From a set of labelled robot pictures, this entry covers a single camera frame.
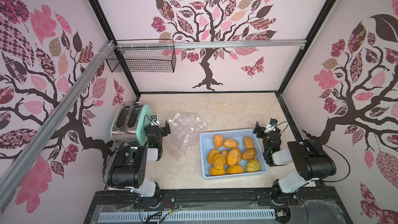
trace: potato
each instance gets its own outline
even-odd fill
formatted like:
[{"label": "potato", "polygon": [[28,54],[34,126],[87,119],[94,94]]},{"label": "potato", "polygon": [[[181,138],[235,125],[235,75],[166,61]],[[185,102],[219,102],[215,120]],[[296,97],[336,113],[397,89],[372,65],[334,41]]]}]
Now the potato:
[{"label": "potato", "polygon": [[213,166],[210,167],[209,169],[209,173],[210,175],[225,175],[225,169],[224,167],[222,168],[222,170],[216,170]]},{"label": "potato", "polygon": [[222,138],[221,135],[216,135],[213,138],[213,143],[215,148],[220,148],[222,147],[222,143],[224,142],[224,139]]},{"label": "potato", "polygon": [[226,157],[226,162],[229,166],[234,166],[235,164],[240,162],[240,149],[233,148]]},{"label": "potato", "polygon": [[257,155],[256,150],[253,149],[253,148],[249,148],[249,149],[245,150],[245,151],[242,153],[241,156],[242,156],[242,159],[243,159],[243,160],[249,161],[250,159],[255,158],[256,155]]},{"label": "potato", "polygon": [[217,153],[220,153],[217,149],[213,149],[213,150],[211,150],[210,152],[209,152],[209,154],[207,155],[207,162],[210,164],[210,165],[213,165],[213,159],[214,159],[214,156],[217,154]]},{"label": "potato", "polygon": [[253,158],[246,164],[247,172],[257,172],[259,170],[260,170],[260,162],[255,158]]},{"label": "potato", "polygon": [[228,151],[227,151],[227,150],[223,150],[223,151],[221,152],[221,154],[225,157],[225,163],[224,163],[224,165],[227,165],[228,163],[226,162],[226,157],[228,156]]},{"label": "potato", "polygon": [[243,168],[242,168],[242,166],[240,166],[239,164],[237,164],[237,165],[233,165],[233,166],[228,167],[228,168],[226,169],[226,172],[227,172],[228,174],[243,173]]},{"label": "potato", "polygon": [[216,170],[222,170],[224,168],[224,163],[226,162],[226,159],[223,155],[217,153],[214,158],[213,158],[213,167]]},{"label": "potato", "polygon": [[238,144],[238,142],[236,140],[233,140],[231,138],[227,138],[226,140],[224,140],[222,145],[224,147],[227,147],[228,149],[231,149],[231,148],[237,147],[239,144]]},{"label": "potato", "polygon": [[249,138],[249,137],[244,137],[243,138],[243,146],[246,149],[254,148],[253,140],[251,140],[251,138]]}]

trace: floor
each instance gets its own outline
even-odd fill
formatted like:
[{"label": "floor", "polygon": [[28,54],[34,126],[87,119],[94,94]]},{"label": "floor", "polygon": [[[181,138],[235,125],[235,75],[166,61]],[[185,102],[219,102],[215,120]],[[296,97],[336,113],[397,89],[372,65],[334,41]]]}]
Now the floor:
[{"label": "floor", "polygon": [[[277,119],[278,123],[286,121],[274,93],[145,94],[140,101],[150,105],[161,124],[177,112],[189,112],[207,124],[207,132],[253,129],[256,121],[265,127],[270,118]],[[289,127],[282,133],[281,140],[281,148],[287,147],[288,141],[294,141]],[[202,176],[199,137],[194,151],[179,162],[168,152],[170,147],[167,147],[167,139],[164,139],[163,147],[161,160],[148,162],[145,174],[145,177],[157,182],[161,189],[271,187],[276,179],[294,169],[291,163],[270,167],[268,172],[261,175],[206,180]]]}]

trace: aluminum rail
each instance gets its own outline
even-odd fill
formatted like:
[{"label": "aluminum rail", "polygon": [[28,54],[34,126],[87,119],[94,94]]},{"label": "aluminum rail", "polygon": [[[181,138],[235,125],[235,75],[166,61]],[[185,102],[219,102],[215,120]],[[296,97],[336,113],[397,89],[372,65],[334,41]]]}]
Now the aluminum rail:
[{"label": "aluminum rail", "polygon": [[88,64],[84,72],[77,79],[71,89],[62,98],[61,102],[55,107],[52,114],[47,118],[43,125],[38,129],[36,135],[24,147],[21,154],[8,168],[0,179],[0,208],[2,208],[11,197],[26,173],[36,163],[37,157],[43,151],[54,132],[57,130],[72,105],[81,95],[102,62],[113,52],[113,41],[106,41],[92,61]]},{"label": "aluminum rail", "polygon": [[[193,49],[193,48],[218,48],[218,47],[269,47],[269,46],[304,46],[307,40],[289,39],[289,40],[261,40],[261,41],[222,41],[222,42],[174,42],[175,49]],[[118,44],[118,48],[127,47],[173,47],[170,42],[152,42],[152,43],[129,43]]]}]

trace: butterfly decal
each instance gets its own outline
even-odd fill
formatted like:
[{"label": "butterfly decal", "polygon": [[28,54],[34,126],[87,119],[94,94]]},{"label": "butterfly decal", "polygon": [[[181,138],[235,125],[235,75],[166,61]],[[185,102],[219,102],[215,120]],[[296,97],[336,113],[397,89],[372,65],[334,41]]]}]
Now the butterfly decal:
[{"label": "butterfly decal", "polygon": [[241,67],[241,69],[245,72],[248,73],[248,75],[250,75],[253,78],[253,75],[257,72],[263,72],[264,66],[262,65],[264,63],[264,56],[261,57],[260,59],[258,59],[258,61],[256,62],[256,64],[252,67],[252,66],[244,66]]},{"label": "butterfly decal", "polygon": [[112,100],[112,106],[116,104],[121,104],[123,102],[122,94],[125,91],[122,86],[119,86],[119,83],[115,79],[113,79],[113,84],[115,85],[116,96]]}]

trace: plastic wrap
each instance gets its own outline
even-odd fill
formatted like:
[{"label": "plastic wrap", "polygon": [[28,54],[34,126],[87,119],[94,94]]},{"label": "plastic wrap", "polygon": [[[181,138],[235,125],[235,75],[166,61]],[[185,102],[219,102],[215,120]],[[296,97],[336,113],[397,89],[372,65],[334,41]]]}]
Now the plastic wrap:
[{"label": "plastic wrap", "polygon": [[177,160],[192,153],[199,143],[199,134],[207,125],[192,113],[177,113],[169,119],[171,134],[167,135],[164,148]]}]

